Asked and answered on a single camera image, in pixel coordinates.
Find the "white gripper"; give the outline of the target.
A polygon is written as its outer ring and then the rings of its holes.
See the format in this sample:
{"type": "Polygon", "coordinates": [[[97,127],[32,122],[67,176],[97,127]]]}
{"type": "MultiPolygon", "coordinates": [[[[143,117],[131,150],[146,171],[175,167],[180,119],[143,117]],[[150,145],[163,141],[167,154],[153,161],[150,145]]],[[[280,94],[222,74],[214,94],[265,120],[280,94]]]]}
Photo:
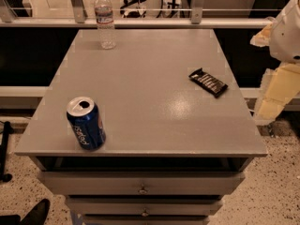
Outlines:
{"type": "Polygon", "coordinates": [[[254,107],[253,119],[258,126],[274,122],[285,106],[300,93],[300,0],[290,0],[276,16],[254,35],[250,44],[269,45],[270,54],[281,62],[275,70],[262,75],[260,94],[254,107]]]}

